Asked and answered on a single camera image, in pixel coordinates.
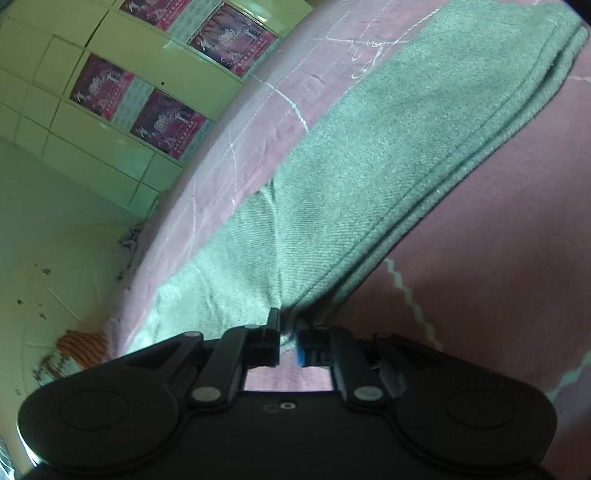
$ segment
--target pink fabric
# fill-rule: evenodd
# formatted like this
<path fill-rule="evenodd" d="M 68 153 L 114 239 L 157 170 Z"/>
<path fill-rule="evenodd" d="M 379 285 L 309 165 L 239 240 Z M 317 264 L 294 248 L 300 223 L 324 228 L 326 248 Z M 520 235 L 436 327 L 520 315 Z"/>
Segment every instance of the pink fabric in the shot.
<path fill-rule="evenodd" d="M 247 81 L 145 230 L 149 248 L 109 325 L 112 355 L 125 352 L 155 289 L 443 2 L 326 0 L 295 29 Z M 591 473 L 590 83 L 586 46 L 548 107 L 414 228 L 332 319 L 361 336 L 402 334 L 546 391 L 559 428 L 544 464 L 561 480 Z M 306 374 L 260 369 L 248 385 L 326 382 L 326 371 Z"/>

